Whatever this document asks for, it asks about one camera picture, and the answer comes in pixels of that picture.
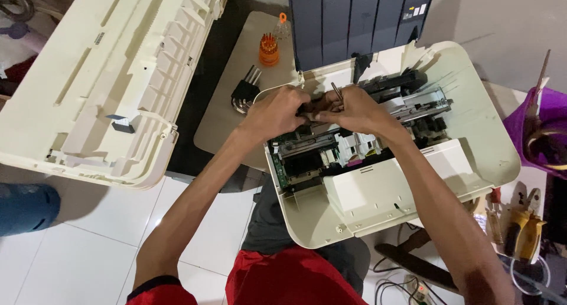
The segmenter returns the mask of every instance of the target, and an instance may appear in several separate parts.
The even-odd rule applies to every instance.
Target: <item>hand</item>
[[[306,124],[309,121],[307,118],[295,114],[302,104],[309,102],[311,97],[301,88],[282,86],[252,105],[239,128],[257,137],[258,142],[266,142]]]
[[[366,91],[358,86],[345,87],[341,90],[344,105],[340,105],[337,93],[328,91],[314,108],[324,109],[315,115],[317,121],[336,123],[353,132],[374,134],[394,140],[407,135],[405,128],[376,103]]]

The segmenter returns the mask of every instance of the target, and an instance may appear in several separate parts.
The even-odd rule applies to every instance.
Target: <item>person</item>
[[[346,87],[342,94],[342,101],[330,91],[311,103],[308,93],[283,86],[254,104],[140,247],[128,305],[197,304],[177,277],[181,253],[245,156],[255,146],[308,122],[296,116],[303,104],[314,111],[318,121],[374,134],[387,143],[407,178],[423,226],[467,304],[513,304],[510,276],[488,238],[418,150],[407,130],[359,87]],[[359,246],[349,247],[345,243],[349,240],[316,250],[295,245],[287,233],[273,182],[267,181],[228,276],[228,303],[365,304],[361,298],[362,280],[369,268],[369,257],[361,262],[360,274],[357,261],[364,257],[354,257],[351,251],[359,250]]]

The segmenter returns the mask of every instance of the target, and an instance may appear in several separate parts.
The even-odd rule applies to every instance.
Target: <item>red shirt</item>
[[[143,284],[128,296],[127,305],[197,305],[178,282]],[[238,252],[226,297],[230,305],[366,304],[329,262],[300,246],[271,256]]]

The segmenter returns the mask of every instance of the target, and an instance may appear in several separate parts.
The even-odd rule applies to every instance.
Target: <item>beige plastic casing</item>
[[[353,67],[354,60],[339,62],[305,72],[303,79],[290,84],[302,84],[307,92],[317,95],[331,90],[331,82],[338,87],[351,84]],[[491,187],[513,181],[520,171],[520,159],[466,51],[448,41],[429,49],[417,49],[410,43],[381,51],[374,54],[360,81],[400,74],[408,67],[427,74],[432,84],[428,89],[441,87],[454,101],[451,111],[443,114],[451,140],[422,153],[458,199],[471,200],[490,193]],[[265,90],[256,99],[276,89]],[[322,185],[290,195],[281,190],[269,149],[267,145],[264,148],[287,229],[300,246],[319,248],[417,218],[412,193],[395,158],[326,177]],[[429,151],[436,153],[429,156]],[[336,185],[342,187],[343,197]],[[341,201],[353,195],[361,203],[342,209]]]
[[[226,0],[75,0],[0,112],[0,163],[148,189]],[[116,131],[107,115],[128,118]]]

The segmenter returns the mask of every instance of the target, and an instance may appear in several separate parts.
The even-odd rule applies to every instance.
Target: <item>blue fabric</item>
[[[49,185],[0,183],[0,236],[48,228],[60,207],[59,194]]]

